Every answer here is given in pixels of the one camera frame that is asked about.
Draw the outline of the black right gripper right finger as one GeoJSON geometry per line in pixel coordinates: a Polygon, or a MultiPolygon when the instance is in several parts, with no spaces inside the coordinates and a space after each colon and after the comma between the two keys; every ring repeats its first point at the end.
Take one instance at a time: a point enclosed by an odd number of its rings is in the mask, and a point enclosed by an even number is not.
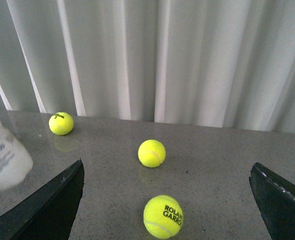
{"type": "Polygon", "coordinates": [[[295,240],[295,185],[259,162],[249,184],[271,239],[295,240]]]}

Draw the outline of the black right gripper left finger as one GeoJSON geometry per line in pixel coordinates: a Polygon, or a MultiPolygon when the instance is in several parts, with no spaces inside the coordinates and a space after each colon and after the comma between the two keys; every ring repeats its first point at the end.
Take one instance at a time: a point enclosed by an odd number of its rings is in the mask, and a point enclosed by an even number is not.
{"type": "Polygon", "coordinates": [[[0,216],[0,240],[67,240],[83,196],[85,170],[77,160],[0,216]]]}

